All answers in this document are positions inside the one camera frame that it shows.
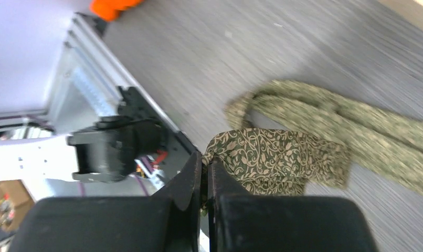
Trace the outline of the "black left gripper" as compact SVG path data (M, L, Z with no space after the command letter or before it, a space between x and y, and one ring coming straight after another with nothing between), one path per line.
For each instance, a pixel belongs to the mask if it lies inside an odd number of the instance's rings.
M168 128L136 87L118 88L122 100L116 115L73 132L67 144L76 150L81 182L112 183L136 171L135 159L164 150Z

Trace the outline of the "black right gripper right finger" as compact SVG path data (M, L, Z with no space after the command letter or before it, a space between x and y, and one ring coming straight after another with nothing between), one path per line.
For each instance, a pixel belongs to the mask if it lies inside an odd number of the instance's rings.
M208 165L211 251L377 251L360 208L328 196L252 195L225 170Z

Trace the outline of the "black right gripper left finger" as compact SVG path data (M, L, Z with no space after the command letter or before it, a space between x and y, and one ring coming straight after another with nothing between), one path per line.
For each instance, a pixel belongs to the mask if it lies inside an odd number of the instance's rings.
M151 196L39 201L10 251L198 251L201 154Z

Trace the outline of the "green floral patterned tie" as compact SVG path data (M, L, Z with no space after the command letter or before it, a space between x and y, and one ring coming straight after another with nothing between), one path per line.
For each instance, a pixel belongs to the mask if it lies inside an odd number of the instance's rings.
M273 80L225 108L230 131L213 158L255 195L303 195L308 182L344 189L357 163L423 196L423 122L294 80Z

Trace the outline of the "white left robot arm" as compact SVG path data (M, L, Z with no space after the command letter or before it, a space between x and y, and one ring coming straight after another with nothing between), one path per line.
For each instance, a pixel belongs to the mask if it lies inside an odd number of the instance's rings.
M137 88L119 87L111 106L98 91L84 91L99 120L94 125L47 138L0 141L0 181L42 177L113 183L136 171L139 156L166 146L168 128L145 111Z

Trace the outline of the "orange cloth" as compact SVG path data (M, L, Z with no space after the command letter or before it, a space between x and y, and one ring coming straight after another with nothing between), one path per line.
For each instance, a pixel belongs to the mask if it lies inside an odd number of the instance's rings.
M122 12L143 2L144 0L92 0L89 8L99 18L111 22L118 19Z

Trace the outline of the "aluminium frame rail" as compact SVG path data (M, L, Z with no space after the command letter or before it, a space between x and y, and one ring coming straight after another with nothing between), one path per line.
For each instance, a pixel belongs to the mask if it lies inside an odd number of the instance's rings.
M80 182L46 179L59 195L112 195L152 193L181 172L190 156L198 152L137 80L103 42L96 19L74 15L64 43L64 53L55 77L55 94L48 118L56 135L69 134L94 125L99 115L86 100L84 91L98 91L113 107L122 99L118 88L136 87L168 128L164 150L136 158L136 171L124 180Z

